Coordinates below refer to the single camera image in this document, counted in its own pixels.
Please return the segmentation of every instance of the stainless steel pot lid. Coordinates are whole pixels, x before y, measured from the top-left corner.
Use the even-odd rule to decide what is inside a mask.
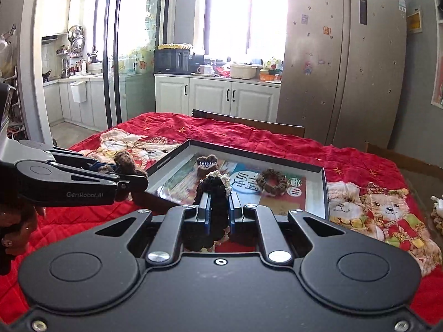
[[[83,36],[77,36],[71,42],[71,53],[79,53],[85,47],[85,38]]]
[[[83,36],[83,28],[79,25],[74,25],[68,31],[69,42],[74,41],[74,39],[78,36]]]

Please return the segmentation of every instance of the sliding glass door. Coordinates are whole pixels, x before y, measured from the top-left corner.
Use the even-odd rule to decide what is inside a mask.
[[[154,50],[166,42],[168,3],[109,0],[103,60],[109,127],[155,111]]]

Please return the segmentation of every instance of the refrigerator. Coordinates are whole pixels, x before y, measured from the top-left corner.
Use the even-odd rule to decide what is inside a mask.
[[[154,50],[166,42],[168,9],[169,0],[105,0],[102,61],[108,128],[155,112]]]
[[[405,53],[405,0],[289,0],[277,122],[322,144],[386,148]]]

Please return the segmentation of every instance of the red tablecloth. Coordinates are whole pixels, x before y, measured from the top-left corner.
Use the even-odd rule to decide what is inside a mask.
[[[313,140],[272,134],[243,125],[169,113],[141,115],[106,133],[91,136],[72,149],[101,160],[111,160],[113,151],[127,149],[139,165],[148,167],[176,144],[190,138],[319,165],[325,168],[328,182],[352,182],[362,187],[372,182],[388,190],[408,188],[393,162],[371,154],[351,148],[322,146]],[[413,198],[405,198],[410,213],[420,218]],[[38,230],[32,235],[28,253],[137,208],[129,201],[112,206],[48,208],[47,218],[39,220]],[[6,323],[14,321],[28,309],[17,283],[17,268],[24,257],[16,259],[8,276],[0,277],[0,317]],[[443,318],[441,296],[443,272],[438,266],[422,279],[411,307],[426,321],[435,324]]]

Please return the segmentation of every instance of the silver bolt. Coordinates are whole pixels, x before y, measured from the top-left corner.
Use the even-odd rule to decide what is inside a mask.
[[[273,262],[283,263],[291,259],[291,254],[286,251],[274,251],[269,254],[269,259]]]
[[[408,321],[400,321],[394,327],[396,332],[406,332],[409,329]]]
[[[163,251],[151,252],[148,255],[148,260],[150,260],[152,262],[165,262],[170,258],[171,258],[171,256],[167,252],[163,252]]]
[[[48,326],[46,326],[46,323],[44,323],[43,321],[34,321],[31,324],[32,329],[35,332],[45,332],[48,329]]]
[[[224,266],[224,265],[226,265],[226,264],[228,263],[228,261],[225,260],[224,258],[217,258],[217,259],[214,261],[214,263],[215,263],[216,265],[219,265],[219,266]]]

